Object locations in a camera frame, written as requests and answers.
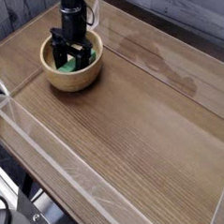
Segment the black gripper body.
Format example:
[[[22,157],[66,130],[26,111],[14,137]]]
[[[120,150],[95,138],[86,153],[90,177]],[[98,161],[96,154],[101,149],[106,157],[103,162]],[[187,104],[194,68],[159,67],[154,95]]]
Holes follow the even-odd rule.
[[[76,56],[84,49],[93,49],[93,44],[86,38],[87,30],[84,23],[62,22],[61,28],[51,28],[52,42],[65,46],[67,54]]]

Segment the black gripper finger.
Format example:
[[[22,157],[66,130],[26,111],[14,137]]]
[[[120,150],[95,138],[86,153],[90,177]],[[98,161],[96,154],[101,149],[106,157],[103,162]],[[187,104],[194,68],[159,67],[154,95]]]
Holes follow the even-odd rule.
[[[76,65],[75,69],[80,70],[86,68],[88,65],[90,65],[90,49],[84,49],[82,48],[76,53]]]
[[[56,68],[62,67],[67,62],[67,52],[64,45],[53,41],[52,54]]]

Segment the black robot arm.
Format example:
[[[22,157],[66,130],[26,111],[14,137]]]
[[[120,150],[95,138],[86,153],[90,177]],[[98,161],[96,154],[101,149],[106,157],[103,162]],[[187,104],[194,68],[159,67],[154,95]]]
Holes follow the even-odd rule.
[[[51,45],[55,68],[64,66],[70,55],[76,60],[75,70],[90,65],[93,44],[86,38],[87,3],[85,0],[61,0],[61,28],[51,28]]]

